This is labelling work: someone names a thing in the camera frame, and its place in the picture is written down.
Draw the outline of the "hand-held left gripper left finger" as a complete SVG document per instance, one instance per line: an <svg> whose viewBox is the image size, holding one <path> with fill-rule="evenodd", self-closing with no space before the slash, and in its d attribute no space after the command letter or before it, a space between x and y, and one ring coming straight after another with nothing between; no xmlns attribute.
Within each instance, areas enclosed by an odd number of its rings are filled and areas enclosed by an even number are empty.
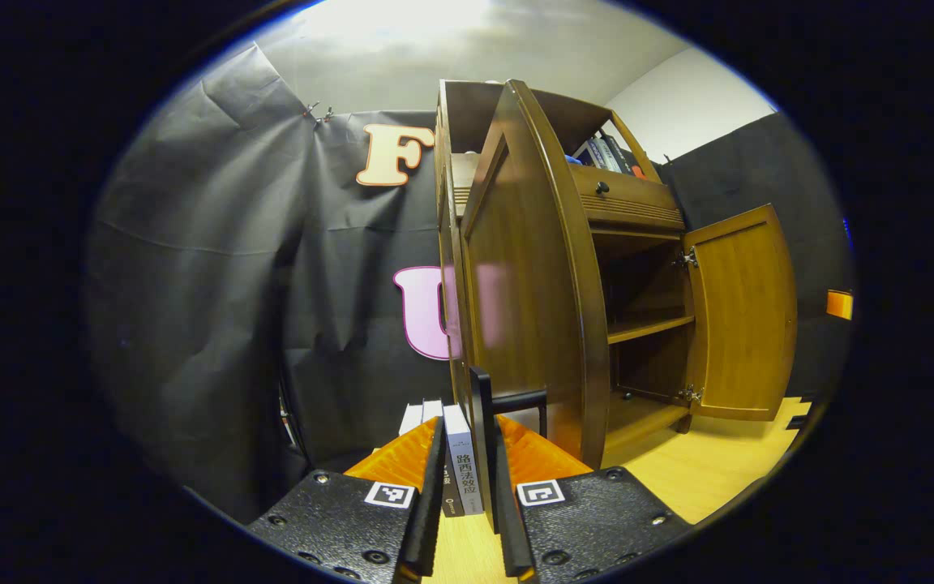
<svg viewBox="0 0 934 584"><path fill-rule="evenodd" d="M348 472L313 470L248 529L354 582L433 576L442 514L443 418L430 418Z"/></svg>

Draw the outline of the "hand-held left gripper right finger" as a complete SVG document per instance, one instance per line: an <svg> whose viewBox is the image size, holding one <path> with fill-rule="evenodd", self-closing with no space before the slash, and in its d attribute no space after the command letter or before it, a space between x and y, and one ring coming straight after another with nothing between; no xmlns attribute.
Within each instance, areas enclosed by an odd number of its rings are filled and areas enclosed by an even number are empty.
<svg viewBox="0 0 934 584"><path fill-rule="evenodd" d="M493 418L493 530L519 583L574 583L646 558L692 526L622 466L590 470Z"/></svg>

